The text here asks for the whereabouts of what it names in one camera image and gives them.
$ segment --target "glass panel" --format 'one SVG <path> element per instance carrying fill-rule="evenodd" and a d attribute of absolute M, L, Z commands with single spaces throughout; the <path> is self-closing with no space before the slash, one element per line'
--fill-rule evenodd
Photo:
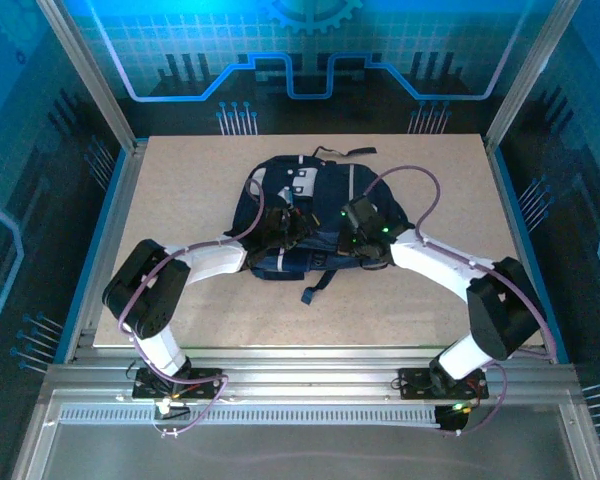
<path fill-rule="evenodd" d="M 67 5 L 147 136 L 484 133 L 553 1 Z"/>
<path fill-rule="evenodd" d="M 56 351 L 118 150 L 35 2 L 0 1 L 0 478 Z"/>
<path fill-rule="evenodd" d="M 580 6 L 501 150 L 567 351 L 598 385 L 600 1 Z"/>

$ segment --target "wooden board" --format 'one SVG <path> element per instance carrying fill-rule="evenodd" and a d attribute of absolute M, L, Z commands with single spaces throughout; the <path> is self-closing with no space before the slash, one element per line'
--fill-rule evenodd
<path fill-rule="evenodd" d="M 257 163 L 311 154 L 318 145 L 343 152 L 374 146 L 377 155 L 352 161 L 377 173 L 405 163 L 430 169 L 443 190 L 423 230 L 476 255 L 515 256 L 478 135 L 152 137 L 115 269 L 144 238 L 163 245 L 215 238 L 231 226 Z M 413 222 L 433 199 L 431 180 L 418 172 L 399 172 L 387 182 Z M 264 282 L 249 272 L 217 276 L 185 289 L 171 325 L 183 346 L 447 345 L 468 332 L 466 305 L 416 273 L 341 271 L 308 307 L 300 296 L 319 276 L 312 272 L 303 282 Z M 128 345 L 107 310 L 95 344 Z"/>

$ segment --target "navy blue backpack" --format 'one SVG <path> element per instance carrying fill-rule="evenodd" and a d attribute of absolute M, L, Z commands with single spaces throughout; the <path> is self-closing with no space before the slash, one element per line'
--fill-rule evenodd
<path fill-rule="evenodd" d="M 305 272 L 325 271 L 320 281 L 306 288 L 302 301 L 311 303 L 313 294 L 324 289 L 337 270 L 362 267 L 378 270 L 386 262 L 360 256 L 338 253 L 341 232 L 347 228 L 342 207 L 359 197 L 377 175 L 367 166 L 356 163 L 336 163 L 322 160 L 315 155 L 279 155 L 258 165 L 249 175 L 257 180 L 264 190 L 265 207 L 285 208 L 289 204 L 304 215 L 313 215 L 319 225 L 313 233 L 292 248 L 268 249 L 259 256 L 256 264 L 249 265 L 251 272 L 263 280 L 303 280 Z M 347 154 L 335 152 L 343 157 L 376 153 L 375 148 L 361 148 Z M 233 228 L 228 235 L 235 235 L 249 227 L 258 212 L 258 188 L 251 184 L 249 192 L 243 190 L 233 218 Z M 391 190 L 380 181 L 368 195 L 388 223 L 410 225 L 402 207 L 395 201 Z M 248 237 L 243 245 L 249 250 Z"/>

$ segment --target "black mounting plate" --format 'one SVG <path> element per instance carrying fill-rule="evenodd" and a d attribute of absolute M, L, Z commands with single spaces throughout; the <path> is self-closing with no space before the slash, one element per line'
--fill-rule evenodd
<path fill-rule="evenodd" d="M 215 377 L 221 375 L 219 368 L 191 368 L 188 371 L 187 379 Z M 220 389 L 220 382 L 207 382 L 191 388 L 189 385 L 181 385 L 162 380 L 148 368 L 139 368 L 136 372 L 136 380 L 133 386 L 131 396 L 135 399 L 161 399 L 165 396 L 179 394 L 178 400 L 191 399 L 212 399 Z"/>
<path fill-rule="evenodd" d="M 399 385 L 402 400 L 473 400 L 478 397 L 478 392 L 472 385 L 478 387 L 481 400 L 489 398 L 486 377 L 480 369 L 474 370 L 458 382 L 444 397 L 435 395 L 428 368 L 401 368 L 395 382 Z"/>

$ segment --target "gear graphic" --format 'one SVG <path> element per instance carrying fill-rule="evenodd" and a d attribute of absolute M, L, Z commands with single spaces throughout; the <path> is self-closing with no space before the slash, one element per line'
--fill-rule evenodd
<path fill-rule="evenodd" d="M 34 0 L 0 0 L 0 30 L 16 47 L 26 47 L 38 31 Z"/>
<path fill-rule="evenodd" d="M 362 7 L 361 0 L 266 0 L 263 3 L 269 18 L 280 26 L 291 27 L 293 33 L 304 30 L 307 35 L 329 27 L 339 28 L 343 19 L 351 19 L 354 8 Z"/>

